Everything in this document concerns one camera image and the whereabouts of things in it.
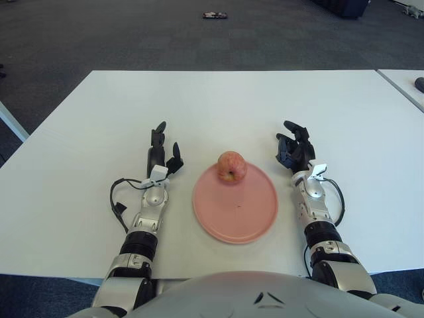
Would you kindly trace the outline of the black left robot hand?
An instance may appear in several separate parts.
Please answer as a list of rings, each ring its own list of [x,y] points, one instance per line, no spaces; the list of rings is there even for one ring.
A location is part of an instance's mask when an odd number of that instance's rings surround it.
[[[147,159],[148,177],[150,176],[155,165],[166,167],[168,169],[167,176],[170,174],[175,174],[184,165],[184,161],[182,160],[180,154],[180,148],[176,142],[174,143],[172,149],[173,156],[167,162],[165,162],[165,129],[166,121],[162,121],[155,129],[151,130],[151,147],[148,150]]]

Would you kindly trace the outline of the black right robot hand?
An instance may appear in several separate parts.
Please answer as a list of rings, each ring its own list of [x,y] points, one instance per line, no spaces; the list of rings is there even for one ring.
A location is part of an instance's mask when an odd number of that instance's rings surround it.
[[[284,126],[294,135],[294,139],[281,133],[276,135],[276,160],[293,174],[308,170],[308,163],[315,159],[315,150],[309,141],[307,129],[291,121],[284,121]]]

